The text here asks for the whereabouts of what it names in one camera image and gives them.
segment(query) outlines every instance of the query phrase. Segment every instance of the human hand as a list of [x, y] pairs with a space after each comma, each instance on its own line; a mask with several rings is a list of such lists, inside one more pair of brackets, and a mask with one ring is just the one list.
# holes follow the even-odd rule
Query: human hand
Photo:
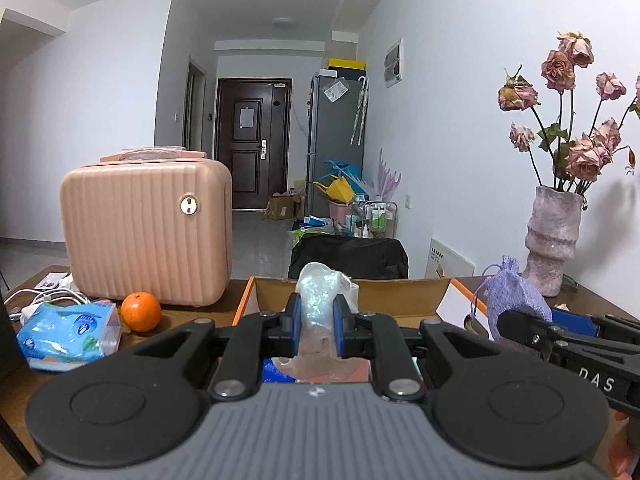
[[[616, 420], [625, 420], [628, 415], [616, 412]], [[633, 459], [633, 450], [629, 447], [627, 430], [629, 424], [625, 424], [613, 437], [609, 446], [609, 469], [614, 480], [631, 480], [631, 475], [626, 472]]]

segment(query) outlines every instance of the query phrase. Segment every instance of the gray ribbed panel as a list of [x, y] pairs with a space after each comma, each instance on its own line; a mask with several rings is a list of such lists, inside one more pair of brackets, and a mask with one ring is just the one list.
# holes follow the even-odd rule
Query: gray ribbed panel
[[[196, 214], [180, 211], [192, 195]], [[231, 177], [213, 160], [115, 162], [80, 168], [61, 186], [66, 246], [78, 287], [161, 303], [217, 301], [231, 275]]]
[[369, 384], [263, 384], [249, 400], [218, 404], [172, 452], [121, 470], [53, 461], [31, 480], [606, 480], [587, 463], [508, 471], [442, 440], [422, 410], [380, 399]]

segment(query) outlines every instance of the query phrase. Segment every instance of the orange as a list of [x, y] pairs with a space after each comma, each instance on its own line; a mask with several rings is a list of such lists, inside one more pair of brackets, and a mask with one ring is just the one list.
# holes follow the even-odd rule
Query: orange
[[162, 318], [162, 309], [156, 297], [148, 292], [129, 294], [120, 307], [120, 315], [125, 325], [134, 332], [153, 330]]

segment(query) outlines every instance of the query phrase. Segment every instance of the wooden table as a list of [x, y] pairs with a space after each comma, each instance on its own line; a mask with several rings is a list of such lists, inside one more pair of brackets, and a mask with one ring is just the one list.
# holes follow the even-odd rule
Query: wooden table
[[[44, 269], [42, 272], [33, 276], [31, 279], [19, 285], [14, 290], [21, 288], [33, 288], [48, 272], [65, 272], [68, 271], [67, 267], [51, 266]], [[463, 283], [469, 290], [476, 290], [478, 285], [482, 282], [482, 277], [473, 278], [460, 278], [460, 282]], [[232, 280], [224, 294], [224, 296], [214, 305], [205, 308], [193, 308], [193, 307], [180, 307], [172, 305], [162, 306], [162, 321], [158, 328], [145, 335], [132, 334], [125, 332], [122, 335], [120, 341], [120, 348], [126, 348], [135, 343], [153, 337], [160, 332], [165, 332], [168, 329], [182, 325], [196, 317], [209, 317], [216, 322], [218, 326], [229, 326], [233, 322], [236, 309], [242, 298], [242, 293], [246, 286], [245, 280]], [[440, 298], [434, 298], [435, 303], [439, 303]], [[11, 310], [16, 306], [26, 306], [30, 302], [29, 296], [23, 296], [16, 298], [7, 305], [7, 309]], [[559, 303], [565, 303], [568, 305], [569, 310], [578, 314], [594, 314], [598, 316], [604, 316], [605, 314], [613, 314], [620, 317], [628, 317], [629, 314], [620, 310], [604, 298], [601, 298], [597, 294], [590, 290], [579, 286], [577, 292], [570, 290], [562, 290], [557, 298], [549, 298], [547, 300], [550, 306], [555, 306]], [[45, 381], [53, 377], [52, 374], [46, 374], [43, 372], [37, 372], [30, 370], [28, 366], [23, 365], [18, 368], [7, 379], [0, 382], [0, 411], [4, 415], [9, 425], [17, 433], [18, 437], [25, 443], [26, 447], [31, 451], [34, 456], [37, 455], [35, 445], [29, 436], [24, 422], [24, 412], [27, 404], [27, 400], [31, 397], [31, 394]], [[611, 418], [609, 425], [609, 431], [604, 437], [600, 449], [598, 450], [594, 462], [601, 468], [607, 466], [607, 449], [609, 447], [610, 440], [620, 427], [622, 423], [615, 422]], [[19, 480], [23, 478], [23, 474], [20, 468], [14, 463], [4, 449], [0, 449], [0, 479], [1, 480]]]
[[[49, 272], [69, 272], [69, 269], [68, 267], [61, 266], [47, 267], [42, 272], [21, 283], [14, 288], [14, 290], [9, 291], [7, 297], [16, 290], [33, 288]], [[214, 305], [203, 308], [163, 305], [162, 320], [155, 330], [146, 334], [135, 334], [125, 328], [122, 338], [120, 339], [119, 348], [134, 345], [158, 333], [187, 323], [197, 317], [209, 317], [216, 322], [216, 326], [231, 325], [247, 281], [248, 280], [231, 280], [222, 298]], [[30, 304], [31, 299], [32, 297], [28, 294], [19, 296], [7, 304], [6, 308], [11, 310], [15, 307], [27, 306]], [[0, 381], [0, 412], [2, 412], [2, 416], [4, 416], [20, 440], [34, 456], [37, 456], [37, 450], [27, 431], [24, 413], [31, 394], [37, 390], [41, 384], [53, 376], [53, 374], [31, 370], [26, 364], [23, 364], [4, 381]], [[23, 477], [24, 474], [22, 470], [0, 446], [0, 479], [19, 480]]]

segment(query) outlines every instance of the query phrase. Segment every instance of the vase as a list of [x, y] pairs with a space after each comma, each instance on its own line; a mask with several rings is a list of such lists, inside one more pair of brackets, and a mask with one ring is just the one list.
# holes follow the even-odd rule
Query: vase
[[575, 193], [536, 188], [524, 242], [529, 256], [522, 277], [548, 298], [560, 292], [562, 268], [575, 256], [583, 203], [584, 198]]

